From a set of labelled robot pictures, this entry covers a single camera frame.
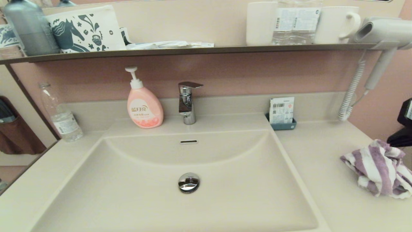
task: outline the white mug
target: white mug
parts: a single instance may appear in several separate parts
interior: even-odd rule
[[[277,2],[251,2],[248,4],[246,44],[248,46],[272,45]]]
[[[314,43],[348,43],[361,26],[358,12],[359,7],[323,7]]]

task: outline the towel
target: towel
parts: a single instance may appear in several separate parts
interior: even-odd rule
[[[402,163],[404,156],[402,150],[375,140],[340,159],[359,175],[358,185],[374,196],[404,199],[412,196],[412,171]]]

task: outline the pink wall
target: pink wall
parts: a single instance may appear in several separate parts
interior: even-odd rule
[[[410,19],[411,9],[408,0],[403,19]],[[41,80],[56,86],[68,102],[126,99],[130,75],[124,67],[131,64],[138,65],[138,76],[158,97],[177,97],[177,83],[183,80],[204,84],[196,91],[200,96],[345,91],[360,54],[310,51],[120,57],[12,66],[39,104],[37,82]],[[365,76],[378,54],[367,55]],[[411,51],[398,51],[378,87],[356,106],[350,121],[372,138],[386,139],[400,129],[396,118],[402,102],[412,97],[411,74]]]

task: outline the chrome faucet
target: chrome faucet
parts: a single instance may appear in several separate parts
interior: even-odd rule
[[[192,103],[192,89],[197,89],[202,86],[202,84],[188,81],[179,83],[179,113],[183,115],[183,122],[186,125],[191,125],[196,122],[196,115],[194,114],[194,106]]]

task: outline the white sink basin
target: white sink basin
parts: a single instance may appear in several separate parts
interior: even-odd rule
[[[329,231],[265,117],[233,117],[107,133],[32,232]],[[189,172],[200,185],[184,194]]]

